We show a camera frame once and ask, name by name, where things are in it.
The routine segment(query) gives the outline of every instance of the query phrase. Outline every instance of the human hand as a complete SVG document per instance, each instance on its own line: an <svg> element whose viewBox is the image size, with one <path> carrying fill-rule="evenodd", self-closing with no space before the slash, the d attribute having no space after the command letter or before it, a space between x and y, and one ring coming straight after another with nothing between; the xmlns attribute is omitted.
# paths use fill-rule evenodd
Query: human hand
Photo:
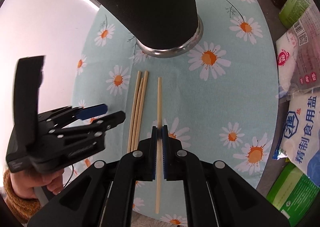
<svg viewBox="0 0 320 227"><path fill-rule="evenodd" d="M14 193L22 199L37 199L33 187L47 186L47 189L58 194L63 190L61 169L52 174L40 174L34 168L17 173L10 173Z"/></svg>

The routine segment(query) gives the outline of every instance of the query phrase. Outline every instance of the barcode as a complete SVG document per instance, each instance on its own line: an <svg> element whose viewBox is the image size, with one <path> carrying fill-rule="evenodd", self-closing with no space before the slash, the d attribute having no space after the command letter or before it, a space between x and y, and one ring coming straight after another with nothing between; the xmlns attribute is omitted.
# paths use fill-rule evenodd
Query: barcode
<svg viewBox="0 0 320 227"><path fill-rule="evenodd" d="M299 36L305 32L300 20L298 20L296 23L293 24L293 28L296 31L297 36Z"/></svg>
<svg viewBox="0 0 320 227"><path fill-rule="evenodd" d="M298 37L299 39L299 46L303 45L303 44L306 44L308 42L308 36L307 36L307 33L304 32L302 35L300 35Z"/></svg>

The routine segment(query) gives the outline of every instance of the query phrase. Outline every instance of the green package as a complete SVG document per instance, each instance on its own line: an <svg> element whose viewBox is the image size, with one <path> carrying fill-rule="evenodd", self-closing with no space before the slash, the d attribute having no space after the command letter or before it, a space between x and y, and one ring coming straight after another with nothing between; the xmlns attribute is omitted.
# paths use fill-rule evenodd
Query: green package
<svg viewBox="0 0 320 227"><path fill-rule="evenodd" d="M302 16L312 0L287 0L279 13L281 23L289 29Z"/></svg>
<svg viewBox="0 0 320 227"><path fill-rule="evenodd" d="M294 164L284 168L271 190L267 200L295 226L310 208L319 188Z"/></svg>

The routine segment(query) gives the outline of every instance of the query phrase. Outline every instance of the gray floor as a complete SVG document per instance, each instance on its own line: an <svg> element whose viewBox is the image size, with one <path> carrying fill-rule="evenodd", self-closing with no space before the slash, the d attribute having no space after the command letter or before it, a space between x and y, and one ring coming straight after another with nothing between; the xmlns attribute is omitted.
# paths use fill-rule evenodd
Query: gray floor
<svg viewBox="0 0 320 227"><path fill-rule="evenodd" d="M271 0L257 0L262 12L265 16L267 24L269 26L272 41L275 44L287 29L282 25L278 18L279 9L277 9L271 2ZM285 159L273 160L272 155L278 143L280 136L282 135L282 127L285 122L286 114L288 112L289 103L285 102L278 105L278 117L276 122L276 131L273 139L273 144L270 151L270 156L266 164L265 170L262 174L261 180L258 184L257 190L264 197L268 194L275 180L278 178L282 169L285 166Z"/></svg>

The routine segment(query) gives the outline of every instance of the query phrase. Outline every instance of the table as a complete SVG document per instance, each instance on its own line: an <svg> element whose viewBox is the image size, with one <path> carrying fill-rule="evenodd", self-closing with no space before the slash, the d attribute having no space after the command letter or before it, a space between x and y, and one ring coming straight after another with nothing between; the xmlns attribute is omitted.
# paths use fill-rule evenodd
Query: table
<svg viewBox="0 0 320 227"><path fill-rule="evenodd" d="M204 23L199 44L170 59L146 56L135 39L100 8L79 60L73 105L106 103L130 117L138 70L149 70L140 139L156 124L156 82L163 77L163 117L172 137L201 160L224 160L256 187L275 132L278 83L271 35L257 0L196 0ZM105 151L75 165L126 153L129 119L108 131ZM186 224L181 182L162 182L160 214L155 182L137 182L134 211Z"/></svg>

